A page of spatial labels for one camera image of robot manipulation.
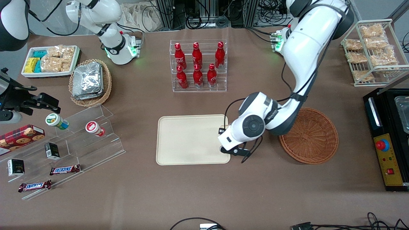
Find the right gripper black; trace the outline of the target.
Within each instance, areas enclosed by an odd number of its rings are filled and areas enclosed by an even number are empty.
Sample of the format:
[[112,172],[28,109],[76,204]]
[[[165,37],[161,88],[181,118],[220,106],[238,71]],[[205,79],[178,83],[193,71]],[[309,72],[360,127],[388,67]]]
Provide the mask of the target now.
[[41,104],[39,106],[36,96],[29,93],[36,90],[34,86],[25,87],[17,82],[10,82],[1,93],[1,111],[17,111],[32,115],[33,109],[47,109],[53,113],[60,113],[59,100],[46,93],[38,95],[38,102]]

